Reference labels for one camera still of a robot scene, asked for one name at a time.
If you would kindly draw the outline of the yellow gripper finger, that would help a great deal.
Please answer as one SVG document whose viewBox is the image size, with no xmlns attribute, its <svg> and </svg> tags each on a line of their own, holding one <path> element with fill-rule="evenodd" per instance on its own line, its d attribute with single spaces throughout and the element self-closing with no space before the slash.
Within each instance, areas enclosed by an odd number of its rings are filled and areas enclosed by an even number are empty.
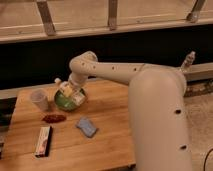
<svg viewBox="0 0 213 171">
<path fill-rule="evenodd" d="M 70 97 L 73 94 L 73 89 L 69 84 L 61 84 L 60 90 L 65 97 Z"/>
</svg>

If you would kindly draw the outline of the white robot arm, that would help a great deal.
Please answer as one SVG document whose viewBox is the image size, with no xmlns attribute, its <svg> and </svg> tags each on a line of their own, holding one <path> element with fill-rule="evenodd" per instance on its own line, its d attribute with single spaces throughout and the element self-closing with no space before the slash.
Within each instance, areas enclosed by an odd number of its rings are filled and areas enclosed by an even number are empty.
<svg viewBox="0 0 213 171">
<path fill-rule="evenodd" d="M 193 171 L 184 107 L 187 83 L 174 67 L 146 63 L 104 63 L 87 51 L 73 58 L 66 96 L 90 76 L 128 86 L 128 109 L 137 171 Z"/>
</svg>

